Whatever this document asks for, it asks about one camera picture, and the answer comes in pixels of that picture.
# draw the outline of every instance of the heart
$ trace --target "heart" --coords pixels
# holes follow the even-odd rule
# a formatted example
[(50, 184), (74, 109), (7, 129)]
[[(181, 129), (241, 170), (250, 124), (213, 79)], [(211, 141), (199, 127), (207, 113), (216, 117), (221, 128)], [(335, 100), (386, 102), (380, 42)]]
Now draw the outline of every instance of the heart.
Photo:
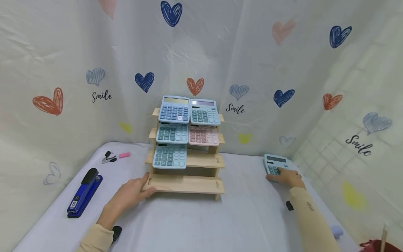
[(105, 77), (105, 70), (97, 67), (92, 71), (88, 70), (85, 76), (88, 84), (95, 84), (99, 86), (100, 81)]
[(175, 27), (182, 15), (182, 4), (177, 3), (174, 6), (169, 5), (167, 1), (161, 1), (161, 11), (165, 21), (169, 26)]
[(53, 92), (53, 100), (46, 96), (36, 96), (32, 99), (32, 103), (46, 113), (60, 115), (63, 110), (63, 91), (57, 87)]
[(274, 23), (272, 27), (272, 35), (277, 45), (280, 45), (281, 42), (293, 31), (295, 27), (295, 20), (288, 20), (287, 23), (283, 26), (280, 21)]
[(359, 210), (365, 208), (367, 200), (364, 195), (357, 193), (354, 187), (348, 182), (344, 182), (343, 186), (343, 200), (346, 205), (354, 210)]
[(376, 112), (371, 112), (364, 116), (362, 123), (367, 129), (367, 135), (369, 135), (377, 131), (386, 130), (392, 125), (392, 120), (387, 117), (378, 117)]
[(325, 110), (330, 110), (334, 108), (339, 103), (339, 101), (341, 101), (341, 98), (343, 98), (341, 94), (336, 95), (333, 98), (331, 94), (324, 94), (322, 98), (323, 107), (325, 107)]
[(274, 102), (277, 104), (277, 106), (279, 106), (279, 108), (281, 108), (282, 105), (284, 105), (284, 103), (288, 102), (289, 99), (291, 99), (291, 97), (294, 95), (295, 90), (294, 89), (290, 89), (287, 92), (285, 92), (283, 94), (283, 92), (281, 90), (277, 90), (274, 93)]
[(102, 10), (113, 20), (117, 0), (98, 0)]
[(193, 96), (196, 96), (200, 93), (204, 85), (204, 79), (199, 79), (196, 83), (192, 78), (187, 78), (186, 80), (187, 88), (189, 88), (190, 92)]
[(244, 96), (249, 91), (249, 87), (246, 85), (238, 86), (237, 84), (232, 85), (229, 88), (229, 93), (234, 96), (237, 101)]
[(128, 134), (131, 133), (132, 126), (128, 123), (119, 122), (119, 126)]
[(238, 141), (240, 144), (247, 144), (251, 140), (252, 136), (253, 136), (252, 133), (248, 133), (248, 134), (239, 133)]
[(346, 40), (347, 36), (350, 35), (352, 29), (353, 28), (351, 26), (344, 30), (341, 30), (341, 27), (338, 25), (333, 26), (332, 29), (330, 29), (329, 35), (330, 46), (332, 48), (337, 48), (339, 45), (341, 45)]
[(143, 77), (140, 73), (136, 74), (134, 77), (137, 85), (141, 87), (144, 92), (148, 92), (148, 89), (151, 87), (152, 83), (154, 82), (154, 74), (149, 72)]
[(286, 138), (283, 135), (279, 138), (280, 144), (286, 149), (290, 147), (296, 140), (297, 139), (295, 137)]
[(60, 180), (62, 174), (60, 173), (59, 167), (53, 162), (49, 163), (50, 174), (44, 179), (44, 185), (53, 185)]

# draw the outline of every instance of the wooden display stand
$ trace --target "wooden display stand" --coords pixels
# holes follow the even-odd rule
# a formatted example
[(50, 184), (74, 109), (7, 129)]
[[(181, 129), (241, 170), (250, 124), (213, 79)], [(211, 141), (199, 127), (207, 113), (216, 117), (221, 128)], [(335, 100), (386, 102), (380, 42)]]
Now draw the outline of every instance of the wooden display stand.
[[(218, 177), (220, 169), (224, 169), (224, 160), (218, 154), (218, 146), (209, 146), (207, 152), (201, 150), (187, 150), (186, 169), (169, 170), (154, 169), (152, 166), (154, 152), (157, 145), (156, 135), (159, 126), (158, 115), (160, 109), (156, 108), (153, 116), (156, 117), (157, 127), (153, 128), (148, 138), (154, 142), (154, 149), (150, 150), (145, 163), (150, 166), (150, 177), (142, 190), (155, 187), (157, 192), (181, 192), (193, 194), (214, 194), (217, 201), (221, 194), (224, 194), (224, 186), (221, 178)], [(224, 119), (218, 115), (221, 123)], [(220, 144), (224, 144), (222, 134), (218, 134)]]

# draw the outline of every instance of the pink heart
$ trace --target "pink heart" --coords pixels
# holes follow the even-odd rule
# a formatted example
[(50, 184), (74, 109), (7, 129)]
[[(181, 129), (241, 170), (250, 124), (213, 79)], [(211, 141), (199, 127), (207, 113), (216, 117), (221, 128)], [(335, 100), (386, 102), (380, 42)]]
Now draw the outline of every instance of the pink heart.
[(117, 0), (98, 0), (102, 10), (113, 20)]
[(283, 26), (280, 21), (277, 21), (272, 27), (272, 35), (277, 45), (280, 45), (281, 42), (292, 32), (295, 27), (295, 20), (288, 20), (287, 23)]

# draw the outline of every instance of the blue calculator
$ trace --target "blue calculator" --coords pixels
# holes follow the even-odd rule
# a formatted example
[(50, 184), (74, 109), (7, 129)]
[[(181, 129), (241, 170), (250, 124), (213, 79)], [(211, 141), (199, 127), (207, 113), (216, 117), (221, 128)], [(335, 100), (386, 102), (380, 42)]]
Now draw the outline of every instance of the blue calculator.
[(158, 120), (164, 123), (189, 123), (190, 99), (182, 96), (163, 96)]
[(157, 169), (183, 170), (186, 168), (186, 154), (186, 145), (157, 144), (152, 166)]
[(278, 171), (277, 167), (281, 167), (288, 170), (287, 161), (288, 159), (282, 156), (265, 154), (263, 163), (264, 168), (266, 169), (266, 173), (272, 175), (279, 175), (280, 172)]
[(187, 124), (160, 122), (156, 141), (162, 144), (187, 144), (188, 135)]
[(192, 117), (191, 124), (218, 126), (221, 124), (218, 117), (216, 101), (205, 99), (190, 100)]

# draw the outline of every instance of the blue stapler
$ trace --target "blue stapler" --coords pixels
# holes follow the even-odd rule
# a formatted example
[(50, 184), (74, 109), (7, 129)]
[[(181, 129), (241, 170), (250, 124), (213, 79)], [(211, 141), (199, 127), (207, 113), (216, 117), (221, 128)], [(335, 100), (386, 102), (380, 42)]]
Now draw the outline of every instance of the blue stapler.
[(82, 215), (101, 182), (102, 176), (98, 174), (98, 170), (91, 168), (67, 208), (67, 218), (79, 218)]

